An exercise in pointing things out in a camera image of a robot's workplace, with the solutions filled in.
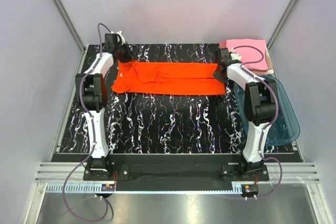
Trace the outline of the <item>orange t-shirt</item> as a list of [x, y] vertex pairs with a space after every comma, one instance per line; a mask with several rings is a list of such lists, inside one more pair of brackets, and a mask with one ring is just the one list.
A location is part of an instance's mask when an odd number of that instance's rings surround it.
[[224, 95], [225, 85], [213, 77], [214, 63], [119, 62], [111, 89], [115, 93]]

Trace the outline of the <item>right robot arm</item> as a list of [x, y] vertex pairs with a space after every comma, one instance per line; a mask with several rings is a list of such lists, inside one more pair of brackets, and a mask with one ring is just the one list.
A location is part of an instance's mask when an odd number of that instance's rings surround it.
[[213, 76], [224, 84], [232, 81], [245, 92], [247, 141], [233, 174], [250, 180], [263, 173], [267, 135], [279, 113], [277, 84], [273, 79], [264, 79], [248, 70], [240, 60], [233, 58], [233, 54], [228, 48], [215, 51], [217, 69]]

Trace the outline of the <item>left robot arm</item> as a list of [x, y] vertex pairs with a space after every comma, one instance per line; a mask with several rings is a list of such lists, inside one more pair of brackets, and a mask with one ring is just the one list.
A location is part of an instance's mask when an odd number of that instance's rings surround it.
[[104, 127], [104, 112], [108, 94], [104, 78], [116, 60], [131, 60], [130, 48], [121, 31], [109, 32], [100, 44], [100, 52], [91, 66], [75, 77], [75, 97], [83, 108], [88, 127], [89, 155], [83, 179], [99, 181], [112, 179], [115, 176], [110, 158]]

